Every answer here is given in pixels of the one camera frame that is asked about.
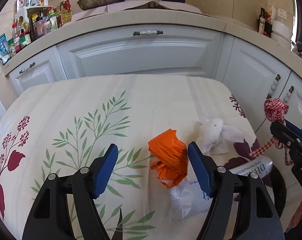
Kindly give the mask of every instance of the white bowl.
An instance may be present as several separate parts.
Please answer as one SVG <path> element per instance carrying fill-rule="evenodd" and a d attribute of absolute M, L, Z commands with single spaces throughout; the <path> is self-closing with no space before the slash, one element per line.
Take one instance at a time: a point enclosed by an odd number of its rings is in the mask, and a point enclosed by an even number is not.
<path fill-rule="evenodd" d="M 277 41 L 281 46 L 286 47 L 287 49 L 291 49 L 291 42 L 285 40 L 281 36 L 272 33 L 271 39 Z"/>
<path fill-rule="evenodd" d="M 292 30 L 290 30 L 284 23 L 274 20 L 272 24 L 272 32 L 284 38 L 287 41 L 291 40 Z"/>

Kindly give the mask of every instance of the electrical outlet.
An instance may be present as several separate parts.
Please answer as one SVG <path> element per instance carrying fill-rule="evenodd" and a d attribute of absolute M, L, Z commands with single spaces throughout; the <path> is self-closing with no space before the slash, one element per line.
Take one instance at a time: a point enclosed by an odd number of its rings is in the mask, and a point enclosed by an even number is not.
<path fill-rule="evenodd" d="M 282 9 L 279 8 L 278 16 L 279 16 L 280 18 L 286 20 L 286 19 L 287 19 L 287 11 L 282 10 Z"/>

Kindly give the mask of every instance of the orange object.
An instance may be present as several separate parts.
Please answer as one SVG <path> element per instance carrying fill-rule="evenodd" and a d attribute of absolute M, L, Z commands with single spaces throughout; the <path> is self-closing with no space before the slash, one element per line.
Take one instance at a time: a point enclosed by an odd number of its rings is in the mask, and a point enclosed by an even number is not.
<path fill-rule="evenodd" d="M 158 179 L 166 188 L 178 185 L 188 171 L 187 146 L 176 132 L 169 129 L 149 141 L 149 151 L 159 159 L 151 164 L 151 169 L 157 169 Z"/>

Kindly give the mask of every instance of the ribbon bow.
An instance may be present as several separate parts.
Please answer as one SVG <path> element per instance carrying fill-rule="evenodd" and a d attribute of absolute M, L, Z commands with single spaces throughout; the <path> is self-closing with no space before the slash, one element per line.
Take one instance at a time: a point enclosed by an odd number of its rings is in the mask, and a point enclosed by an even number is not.
<path fill-rule="evenodd" d="M 289 106 L 283 103 L 279 98 L 275 98 L 274 100 L 268 99 L 264 102 L 264 113 L 266 118 L 270 122 L 279 121 L 285 126 L 284 115 L 288 112 Z M 250 156 L 257 158 L 263 153 L 265 153 L 272 145 L 279 150 L 285 149 L 285 165 L 289 166 L 293 164 L 292 160 L 288 159 L 288 148 L 286 145 L 281 143 L 277 138 L 272 136 L 270 140 L 268 140 L 263 146 L 256 149 L 254 152 L 250 153 Z"/>

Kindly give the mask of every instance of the white cabinet door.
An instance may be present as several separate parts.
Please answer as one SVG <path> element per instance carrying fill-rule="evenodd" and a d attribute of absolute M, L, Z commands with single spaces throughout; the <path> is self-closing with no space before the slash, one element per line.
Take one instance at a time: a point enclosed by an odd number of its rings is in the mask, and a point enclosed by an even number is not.
<path fill-rule="evenodd" d="M 56 46 L 28 59 L 11 71 L 9 77 L 18 96 L 29 87 L 67 79 Z"/>
<path fill-rule="evenodd" d="M 163 34 L 133 35 L 142 31 Z M 223 33 L 188 26 L 132 25 L 79 36 L 58 49 L 68 79 L 126 73 L 211 78 L 223 37 Z"/>
<path fill-rule="evenodd" d="M 254 131 L 265 120 L 264 101 L 277 74 L 281 79 L 273 98 L 281 95 L 290 72 L 287 66 L 267 52 L 234 38 L 223 84 L 240 104 Z"/>
<path fill-rule="evenodd" d="M 280 96 L 281 100 L 284 99 L 291 86 L 294 87 L 294 91 L 292 92 L 292 95 L 287 102 L 287 104 L 289 105 L 289 110 L 284 117 L 286 118 L 286 120 L 302 129 L 302 80 L 294 72 L 291 73 L 290 78 L 283 90 L 283 93 Z M 270 125 L 271 123 L 268 120 L 265 120 L 263 125 L 256 132 L 256 136 L 259 140 L 260 145 L 265 144 L 271 138 L 272 135 L 270 132 Z M 284 164 L 284 150 L 278 150 L 277 148 L 272 146 L 265 153 L 265 155 L 273 160 L 273 163 L 281 172 L 286 187 L 290 187 L 297 182 L 296 178 L 291 172 L 292 166 L 285 166 Z"/>

